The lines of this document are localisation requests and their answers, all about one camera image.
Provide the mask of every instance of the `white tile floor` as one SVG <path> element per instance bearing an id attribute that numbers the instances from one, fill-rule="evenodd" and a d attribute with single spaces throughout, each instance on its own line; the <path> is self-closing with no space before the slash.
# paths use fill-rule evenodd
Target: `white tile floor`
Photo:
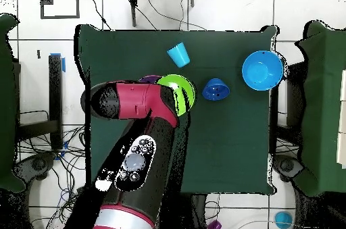
<path id="1" fill-rule="evenodd" d="M 180 20 L 183 17 L 181 0 L 150 0 L 159 13 Z M 302 38 L 303 29 L 310 20 L 323 20 L 333 28 L 346 26 L 346 0 L 195 0 L 194 8 L 189 8 L 189 22 L 207 30 L 255 31 L 263 26 L 275 24 L 280 28 L 277 37 L 276 50 L 284 55 L 288 64 L 303 61 L 300 50 L 294 42 Z M 130 5 L 127 0 L 95 0 L 100 14 L 107 20 L 113 30 L 151 30 L 152 25 L 138 11 L 137 27 L 132 27 Z M 54 0 L 53 5 L 45 5 L 45 15 L 75 14 L 75 0 Z M 101 18 L 95 11 L 91 0 L 79 0 L 80 18 L 74 19 L 44 19 L 40 18 L 39 0 L 0 0 L 0 13 L 10 13 L 20 21 L 18 27 L 8 34 L 9 44 L 14 57 L 19 57 L 22 63 L 21 73 L 21 111 L 38 109 L 48 110 L 48 67 L 47 56 L 50 53 L 61 53 L 66 59 L 66 72 L 63 73 L 63 122 L 65 125 L 83 125 L 84 116 L 79 105 L 83 83 L 80 80 L 74 63 L 73 37 L 77 24 L 92 24 L 97 28 L 106 29 Z M 184 21 L 187 20 L 187 0 L 182 0 Z M 157 14 L 148 0 L 138 0 L 139 9 L 148 17 L 157 29 L 177 30 L 179 22 L 167 19 Z M 189 30 L 200 30 L 190 25 Z M 279 108 L 287 112 L 286 85 L 280 85 Z M 43 115 L 28 114 L 26 121 L 42 120 Z M 286 122 L 285 114 L 278 115 L 281 124 Z M 71 130 L 75 126 L 64 126 Z M 81 147 L 75 138 L 75 147 Z M 79 159 L 76 166 L 82 167 L 84 159 Z M 57 161 L 55 171 L 61 176 L 61 186 L 66 187 L 64 168 Z M 84 172 L 74 170 L 76 187 L 84 181 Z M 295 199 L 290 184 L 280 181 L 278 174 L 272 173 L 272 183 L 277 192 L 266 195 L 209 195 L 208 201 L 219 200 L 220 212 L 218 220 L 222 229 L 278 229 L 273 221 L 275 213 L 287 210 L 294 217 Z M 33 184 L 30 198 L 30 213 L 32 219 L 51 217 L 60 199 L 60 188 L 57 176 L 51 171 L 49 177 L 42 182 Z M 215 203 L 208 203 L 206 216 L 216 212 Z M 37 220 L 34 226 L 44 229 L 47 220 Z M 59 224 L 53 227 L 60 229 Z"/>

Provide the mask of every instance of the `green table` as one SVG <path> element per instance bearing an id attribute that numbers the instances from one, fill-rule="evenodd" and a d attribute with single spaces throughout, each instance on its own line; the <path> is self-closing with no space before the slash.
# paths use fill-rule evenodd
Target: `green table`
<path id="1" fill-rule="evenodd" d="M 272 194 L 267 183 L 269 92 L 250 89 L 241 68 L 249 54 L 270 50 L 275 34 L 275 26 L 262 32 L 110 32 L 82 25 L 76 48 L 82 69 L 90 70 L 91 86 L 150 74 L 180 74 L 194 82 L 197 100 L 191 109 L 182 192 Z M 179 42 L 191 58 L 183 68 L 166 53 Z M 226 99 L 202 97 L 211 78 L 230 87 Z M 92 178 L 127 123 L 91 118 Z"/>

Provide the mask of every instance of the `blue tape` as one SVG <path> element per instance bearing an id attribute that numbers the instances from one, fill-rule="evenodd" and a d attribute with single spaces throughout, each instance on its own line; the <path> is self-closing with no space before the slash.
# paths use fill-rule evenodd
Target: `blue tape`
<path id="1" fill-rule="evenodd" d="M 63 72 L 66 72 L 65 57 L 62 58 L 62 61 L 61 61 L 61 68 L 62 68 L 62 71 L 63 71 Z"/>
<path id="2" fill-rule="evenodd" d="M 63 144 L 63 146 L 64 146 L 64 149 L 68 149 L 68 142 L 65 142 L 65 143 Z M 60 152 L 60 155 L 61 155 L 62 157 L 64 157 L 65 154 L 66 154 L 66 153 L 65 153 L 64 151 Z"/>
<path id="3" fill-rule="evenodd" d="M 51 55 L 61 57 L 61 53 L 51 53 Z M 63 71 L 63 72 L 66 72 L 66 62 L 65 62 L 65 57 L 61 59 L 61 69 L 62 69 L 62 71 Z"/>

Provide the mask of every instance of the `purple object on floor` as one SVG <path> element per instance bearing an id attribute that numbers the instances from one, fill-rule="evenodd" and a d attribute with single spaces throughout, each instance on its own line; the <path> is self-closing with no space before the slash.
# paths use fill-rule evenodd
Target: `purple object on floor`
<path id="1" fill-rule="evenodd" d="M 139 82 L 154 84 L 160 78 L 161 78 L 161 76 L 158 76 L 158 75 L 148 75 L 148 76 L 144 76 L 143 78 L 139 79 Z"/>
<path id="2" fill-rule="evenodd" d="M 218 220 L 213 220 L 209 223 L 207 229 L 221 229 L 222 225 Z"/>

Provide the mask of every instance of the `green bowl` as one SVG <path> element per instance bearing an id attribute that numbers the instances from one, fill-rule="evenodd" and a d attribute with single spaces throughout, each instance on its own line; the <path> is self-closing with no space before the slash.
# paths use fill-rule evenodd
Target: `green bowl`
<path id="1" fill-rule="evenodd" d="M 173 89 L 174 102 L 176 106 L 177 116 L 190 110 L 195 102 L 196 90 L 193 83 L 184 76 L 176 74 L 168 74 L 162 76 L 156 84 L 168 86 Z"/>

